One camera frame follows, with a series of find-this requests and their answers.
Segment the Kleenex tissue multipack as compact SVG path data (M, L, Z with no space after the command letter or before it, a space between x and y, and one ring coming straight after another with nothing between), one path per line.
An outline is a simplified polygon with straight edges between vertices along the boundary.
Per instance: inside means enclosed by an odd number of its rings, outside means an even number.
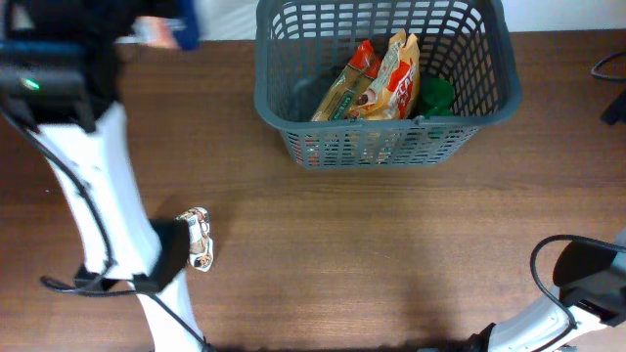
M153 48L194 51L200 47L195 0L155 0L133 24L138 42Z

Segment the orange snack bag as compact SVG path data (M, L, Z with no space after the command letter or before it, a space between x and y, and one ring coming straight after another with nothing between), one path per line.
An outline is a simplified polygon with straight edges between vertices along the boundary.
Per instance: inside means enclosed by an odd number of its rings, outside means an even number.
M348 117L378 122L407 119L420 91L419 58L415 34L407 34L404 29L394 34L377 77L359 96ZM386 163L402 137L398 129L363 132L363 145L354 153L358 165Z

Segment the San Remo spaghetti packet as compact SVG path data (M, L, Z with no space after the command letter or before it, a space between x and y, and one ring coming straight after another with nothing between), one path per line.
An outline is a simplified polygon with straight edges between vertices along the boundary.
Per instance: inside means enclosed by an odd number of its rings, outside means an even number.
M363 97L371 82L378 76L381 59L376 54L371 42L365 40L341 71L335 69L337 76L317 107L311 122L342 122L364 119L362 112L352 112L365 104L368 96ZM304 137L304 152L297 157L299 164L309 166L349 166L380 162L385 158L376 155L373 141L379 133L368 133L367 139L360 143L363 134L356 130L341 130L307 134Z

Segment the green lid spice jar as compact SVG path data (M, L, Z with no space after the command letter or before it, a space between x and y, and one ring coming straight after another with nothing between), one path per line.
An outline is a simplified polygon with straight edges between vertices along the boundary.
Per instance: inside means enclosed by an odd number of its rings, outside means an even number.
M419 113L430 108L451 108L455 101L452 84L441 78L426 77L421 82Z

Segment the grey plastic basket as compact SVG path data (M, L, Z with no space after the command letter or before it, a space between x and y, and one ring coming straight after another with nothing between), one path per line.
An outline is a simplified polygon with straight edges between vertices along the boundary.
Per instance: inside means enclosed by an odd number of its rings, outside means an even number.
M308 169L436 164L521 102L500 0L266 0L256 8L258 114ZM422 77L448 81L448 114L405 120L317 122L313 115L357 47L383 55L391 36L414 34Z

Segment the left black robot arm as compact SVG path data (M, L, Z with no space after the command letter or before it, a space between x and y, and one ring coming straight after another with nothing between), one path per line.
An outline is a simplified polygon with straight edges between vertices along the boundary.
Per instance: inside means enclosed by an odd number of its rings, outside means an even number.
M158 351L206 351L186 282L190 231L152 220L129 160L115 49L138 19L156 43L194 50L191 1L5 1L1 5L1 112L49 162L79 230L84 260L71 284L48 289L113 297L128 283Z

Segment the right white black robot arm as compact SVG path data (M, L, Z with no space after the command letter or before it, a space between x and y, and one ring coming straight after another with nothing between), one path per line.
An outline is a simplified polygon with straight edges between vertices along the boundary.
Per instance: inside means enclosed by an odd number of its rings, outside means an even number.
M537 272L541 249L566 242L556 261L551 287ZM553 235L538 242L529 268L542 296L514 317L488 325L455 349L462 352L565 351L568 342L590 331L625 322L625 234L614 242L577 235Z

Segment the brown patterned snack pouch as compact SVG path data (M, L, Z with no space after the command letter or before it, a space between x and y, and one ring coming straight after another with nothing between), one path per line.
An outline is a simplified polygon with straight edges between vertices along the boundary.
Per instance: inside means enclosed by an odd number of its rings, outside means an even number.
M209 214L203 207L193 207L177 217L185 221L190 233L189 263L208 272L213 263L213 239L210 237Z

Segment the green lid pale jar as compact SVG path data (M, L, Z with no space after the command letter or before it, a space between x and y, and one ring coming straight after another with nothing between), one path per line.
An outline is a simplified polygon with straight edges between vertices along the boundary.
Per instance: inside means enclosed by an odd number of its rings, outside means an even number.
M417 117L416 120L431 120L435 116L453 116L454 113L450 108L430 108L429 110L422 111ZM439 140L443 133L447 130L446 127L435 126L431 127L427 132L427 136L431 140Z

